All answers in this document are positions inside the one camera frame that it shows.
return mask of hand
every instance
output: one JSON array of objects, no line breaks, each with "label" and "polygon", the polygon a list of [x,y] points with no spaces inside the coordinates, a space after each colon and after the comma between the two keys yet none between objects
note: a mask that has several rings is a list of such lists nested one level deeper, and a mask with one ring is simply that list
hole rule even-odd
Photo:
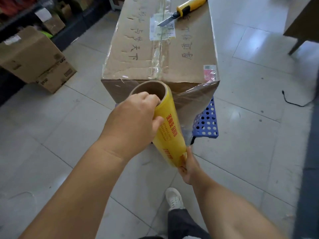
[{"label": "hand", "polygon": [[129,96],[111,112],[97,142],[128,162],[151,143],[163,123],[162,117],[153,119],[159,103],[156,95],[147,92]]},{"label": "hand", "polygon": [[192,185],[192,178],[202,169],[199,166],[196,158],[194,157],[192,150],[190,147],[186,149],[187,151],[187,159],[186,163],[178,168],[178,172],[180,173],[183,181],[186,184]]}]

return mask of black cable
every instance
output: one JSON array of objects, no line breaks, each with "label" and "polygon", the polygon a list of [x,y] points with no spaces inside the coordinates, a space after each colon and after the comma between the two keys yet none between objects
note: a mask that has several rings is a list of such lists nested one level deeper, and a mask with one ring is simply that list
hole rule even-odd
[{"label": "black cable", "polygon": [[294,104],[294,103],[291,103],[291,102],[287,101],[286,97],[285,97],[285,92],[282,90],[281,93],[284,95],[285,102],[287,102],[289,104],[292,104],[292,105],[299,106],[299,107],[305,107],[305,106],[309,105],[311,102],[313,102],[316,99],[316,97],[314,97],[313,100],[309,101],[307,104],[302,106],[302,105]]}]

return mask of cardboard box wrapped in plastic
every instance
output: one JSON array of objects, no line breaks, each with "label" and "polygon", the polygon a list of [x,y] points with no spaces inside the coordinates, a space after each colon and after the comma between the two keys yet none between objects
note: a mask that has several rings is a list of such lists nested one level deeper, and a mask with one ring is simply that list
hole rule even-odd
[{"label": "cardboard box wrapped in plastic", "polygon": [[209,104],[219,77],[208,3],[166,27],[157,26],[186,1],[125,0],[102,83],[116,103],[145,81],[167,84],[189,145],[194,118]]}]

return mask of forearm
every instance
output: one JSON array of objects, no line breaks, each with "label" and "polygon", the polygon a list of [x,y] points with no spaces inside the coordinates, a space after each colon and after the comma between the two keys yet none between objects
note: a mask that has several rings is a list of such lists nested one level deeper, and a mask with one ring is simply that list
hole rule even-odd
[{"label": "forearm", "polygon": [[213,238],[283,238],[253,205],[213,181],[202,170],[195,173],[192,185]]},{"label": "forearm", "polygon": [[94,239],[125,165],[94,143],[20,238]]}]

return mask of cardboard tube core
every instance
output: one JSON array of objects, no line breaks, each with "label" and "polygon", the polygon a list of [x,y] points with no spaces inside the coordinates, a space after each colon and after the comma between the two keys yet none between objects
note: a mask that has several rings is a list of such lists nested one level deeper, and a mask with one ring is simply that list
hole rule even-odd
[{"label": "cardboard tube core", "polygon": [[162,100],[164,100],[165,96],[167,95],[166,85],[163,82],[157,81],[157,80],[146,81],[138,85],[131,91],[130,95],[138,94],[144,91],[146,91],[150,95],[157,95],[158,98],[161,100],[161,102]]}]

